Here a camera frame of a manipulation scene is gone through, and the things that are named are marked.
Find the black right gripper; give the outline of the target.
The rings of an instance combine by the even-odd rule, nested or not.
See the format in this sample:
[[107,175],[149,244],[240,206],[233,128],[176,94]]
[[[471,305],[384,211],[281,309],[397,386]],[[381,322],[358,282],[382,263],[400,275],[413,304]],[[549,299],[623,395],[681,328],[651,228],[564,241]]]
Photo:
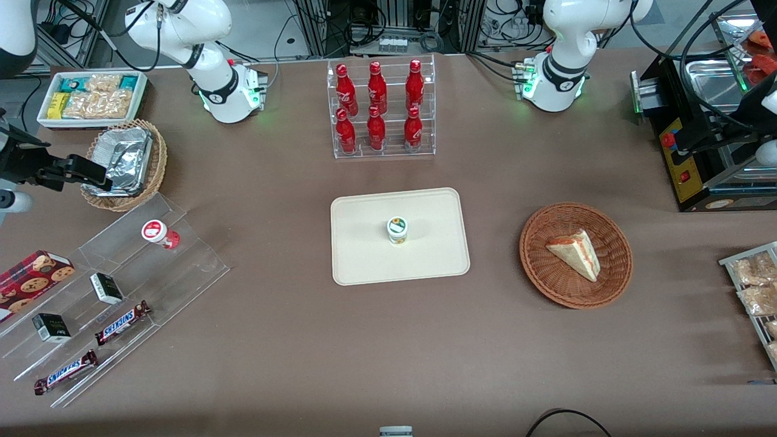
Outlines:
[[6,141],[1,152],[2,179],[16,185],[36,184],[58,192],[64,190],[67,178],[83,185],[95,186],[102,191],[110,191],[113,188],[106,167],[80,155],[67,156],[65,177],[55,166],[59,158],[50,155],[48,147],[51,147],[48,142],[31,144],[18,140]]

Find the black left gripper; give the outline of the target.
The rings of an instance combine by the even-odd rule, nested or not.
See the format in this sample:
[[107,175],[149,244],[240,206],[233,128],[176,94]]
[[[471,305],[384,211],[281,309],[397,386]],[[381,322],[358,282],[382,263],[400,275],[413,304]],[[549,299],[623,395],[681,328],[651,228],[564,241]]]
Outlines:
[[676,151],[701,152],[730,144],[757,143],[757,134],[754,132],[775,136],[775,98],[770,97],[776,88],[775,75],[772,73],[748,91],[738,108],[731,113],[732,119],[749,130],[735,123],[721,122],[717,118],[679,119],[680,128],[674,134]]

